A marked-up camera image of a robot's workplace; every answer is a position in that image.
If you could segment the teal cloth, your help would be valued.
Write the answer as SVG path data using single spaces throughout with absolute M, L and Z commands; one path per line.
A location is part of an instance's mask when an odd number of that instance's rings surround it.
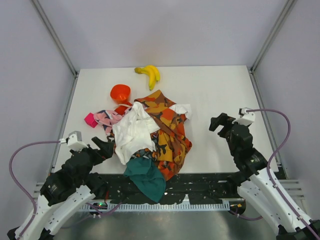
M 158 203 L 165 190 L 166 180 L 150 158 L 132 158 L 123 173 L 150 200 Z

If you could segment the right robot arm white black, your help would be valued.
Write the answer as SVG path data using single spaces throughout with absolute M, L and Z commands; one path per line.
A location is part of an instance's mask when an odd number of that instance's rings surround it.
M 318 240 L 320 222 L 305 213 L 282 186 L 266 158 L 254 148 L 249 127 L 256 116 L 242 108 L 240 117 L 221 113 L 210 120 L 209 130 L 222 129 L 218 135 L 225 139 L 230 155 L 238 168 L 228 177 L 233 192 L 242 197 L 260 214 L 278 240 Z

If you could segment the white cloth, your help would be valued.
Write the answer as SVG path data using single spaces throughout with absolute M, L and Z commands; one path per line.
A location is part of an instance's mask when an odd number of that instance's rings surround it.
M 185 114 L 186 119 L 191 117 L 190 104 L 175 104 L 170 107 L 178 114 Z M 112 126 L 115 138 L 115 153 L 120 162 L 126 165 L 131 156 L 138 150 L 148 148 L 155 150 L 151 134 L 160 127 L 145 111 L 145 107 L 135 102 L 124 117 Z

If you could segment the pink patterned cloth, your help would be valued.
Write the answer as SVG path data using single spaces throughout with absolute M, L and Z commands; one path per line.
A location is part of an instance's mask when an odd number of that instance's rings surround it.
M 118 123 L 123 116 L 113 110 L 101 110 L 93 114 L 94 120 L 102 125 L 105 134 L 109 136 L 113 130 L 113 125 Z

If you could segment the orange brown camouflage cloth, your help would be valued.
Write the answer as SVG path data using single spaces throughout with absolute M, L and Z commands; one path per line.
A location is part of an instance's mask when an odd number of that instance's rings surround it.
M 170 107 L 176 103 L 165 97 L 160 90 L 135 102 L 145 107 L 146 113 L 159 126 L 157 133 L 156 167 L 166 181 L 178 174 L 184 165 L 187 153 L 192 148 L 192 142 L 186 137 L 184 123 L 187 119 L 184 113 L 177 113 Z

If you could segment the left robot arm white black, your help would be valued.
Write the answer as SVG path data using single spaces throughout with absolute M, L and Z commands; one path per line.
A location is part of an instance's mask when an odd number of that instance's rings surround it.
M 94 198 L 105 198 L 108 184 L 92 169 L 113 156 L 115 144 L 98 137 L 91 140 L 97 145 L 96 149 L 75 134 L 56 141 L 56 144 L 67 145 L 71 157 L 60 170 L 46 178 L 37 200 L 26 194 L 33 210 L 21 226 L 7 232 L 9 239 L 51 240 L 81 206 Z

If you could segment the black orange patterned cloth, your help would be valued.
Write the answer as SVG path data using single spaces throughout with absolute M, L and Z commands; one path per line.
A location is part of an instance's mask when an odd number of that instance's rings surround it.
M 154 146 L 157 148 L 158 146 L 158 139 L 159 139 L 159 134 L 158 132 L 153 132 L 150 134 L 150 138 L 152 140 L 152 143 L 154 144 Z M 107 142 L 115 142 L 115 135 L 114 133 L 111 131 L 110 133 L 106 134 L 106 140 Z M 153 162 L 157 160 L 157 149 L 155 150 L 150 150 L 149 148 L 144 148 L 144 149 L 140 149 L 137 152 L 135 152 L 131 157 L 131 159 L 135 159 L 135 158 L 146 158 L 146 159 L 151 159 Z

